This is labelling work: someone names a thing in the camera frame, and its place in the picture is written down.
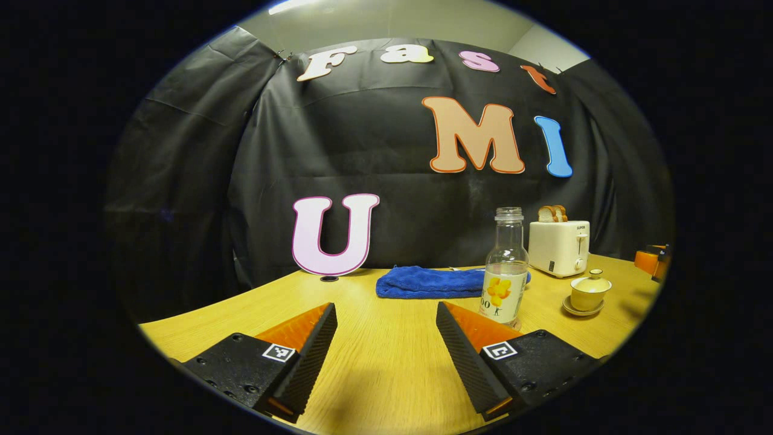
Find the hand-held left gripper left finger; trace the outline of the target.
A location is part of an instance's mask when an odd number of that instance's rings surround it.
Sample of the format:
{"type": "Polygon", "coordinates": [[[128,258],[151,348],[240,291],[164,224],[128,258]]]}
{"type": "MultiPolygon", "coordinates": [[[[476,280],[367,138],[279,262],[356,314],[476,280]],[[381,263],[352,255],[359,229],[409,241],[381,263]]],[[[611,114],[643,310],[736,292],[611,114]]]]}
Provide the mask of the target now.
{"type": "Polygon", "coordinates": [[[335,304],[325,303],[256,336],[229,334],[182,365],[246,407],[295,423],[306,410],[337,325],[335,304]]]}

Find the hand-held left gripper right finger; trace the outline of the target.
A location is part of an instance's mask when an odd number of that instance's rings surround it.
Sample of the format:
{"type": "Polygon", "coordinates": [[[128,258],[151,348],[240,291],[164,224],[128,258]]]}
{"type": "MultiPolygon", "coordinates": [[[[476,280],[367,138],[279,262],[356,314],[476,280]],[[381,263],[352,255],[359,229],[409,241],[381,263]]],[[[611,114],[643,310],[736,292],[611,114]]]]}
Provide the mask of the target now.
{"type": "Polygon", "coordinates": [[[601,366],[544,329],[520,333],[447,301],[437,305],[436,324],[484,421],[537,407],[601,366]]]}

